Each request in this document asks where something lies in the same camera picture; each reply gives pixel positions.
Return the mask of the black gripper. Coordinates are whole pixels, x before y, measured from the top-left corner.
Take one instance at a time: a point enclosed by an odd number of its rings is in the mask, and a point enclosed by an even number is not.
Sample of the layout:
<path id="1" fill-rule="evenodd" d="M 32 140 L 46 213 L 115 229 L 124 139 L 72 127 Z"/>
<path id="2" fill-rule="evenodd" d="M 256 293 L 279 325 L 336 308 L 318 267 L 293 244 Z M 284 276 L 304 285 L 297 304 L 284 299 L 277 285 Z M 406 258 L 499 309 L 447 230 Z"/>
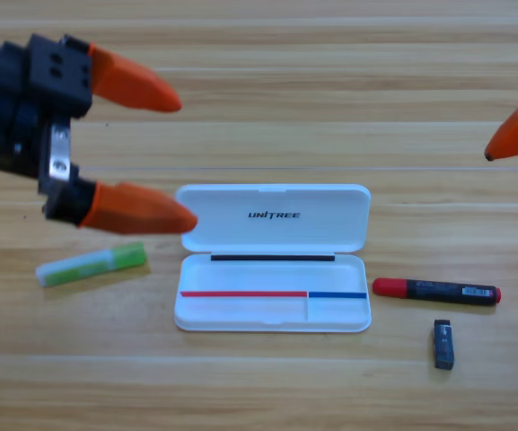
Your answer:
<path id="1" fill-rule="evenodd" d="M 78 225 L 95 184 L 71 162 L 71 121 L 92 93 L 130 109 L 177 112 L 177 92 L 155 71 L 92 44 L 32 35 L 26 46 L 0 45 L 0 172 L 31 178 L 46 196 L 45 217 Z"/>

